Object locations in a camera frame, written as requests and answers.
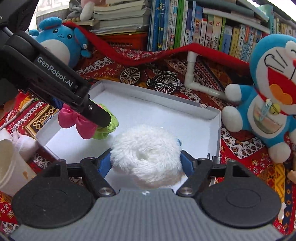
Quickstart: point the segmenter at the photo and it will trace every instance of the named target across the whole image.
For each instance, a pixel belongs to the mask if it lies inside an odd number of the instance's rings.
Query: pink bow
[[[76,129],[83,139],[91,139],[98,127],[95,123],[73,111],[67,104],[63,104],[63,108],[59,111],[58,119],[59,125],[62,128],[70,128],[76,125]]]

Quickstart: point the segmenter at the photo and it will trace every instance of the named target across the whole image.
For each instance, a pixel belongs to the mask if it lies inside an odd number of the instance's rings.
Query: bicycle wheel
[[[170,74],[161,74],[154,81],[154,88],[158,92],[172,94],[179,86],[179,82],[175,76]]]
[[[141,73],[137,68],[129,67],[121,72],[120,81],[128,85],[133,85],[140,80],[140,77]]]

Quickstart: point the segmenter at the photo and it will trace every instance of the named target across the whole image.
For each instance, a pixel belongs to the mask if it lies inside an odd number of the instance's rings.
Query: green cloth
[[[111,122],[109,126],[104,128],[97,127],[96,132],[92,137],[93,139],[103,140],[107,138],[109,133],[115,131],[116,127],[119,126],[119,122],[116,119],[116,117],[107,109],[106,106],[104,106],[103,104],[99,104],[99,106],[101,106],[104,110],[106,110],[111,116]]]

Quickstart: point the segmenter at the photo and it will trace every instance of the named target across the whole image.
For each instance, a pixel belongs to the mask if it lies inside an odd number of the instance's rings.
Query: red basket
[[[111,46],[131,49],[143,50],[147,49],[147,33],[132,33],[132,34],[110,34],[101,35],[101,39],[105,40]]]

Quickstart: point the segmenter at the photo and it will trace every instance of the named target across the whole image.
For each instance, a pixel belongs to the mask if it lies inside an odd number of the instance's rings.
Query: round black pad
[[[86,188],[59,177],[33,179],[12,200],[17,220],[24,225],[49,229],[71,224],[93,205]]]
[[[200,203],[214,220],[243,229],[272,223],[281,208],[278,194],[257,177],[217,183],[202,193]]]

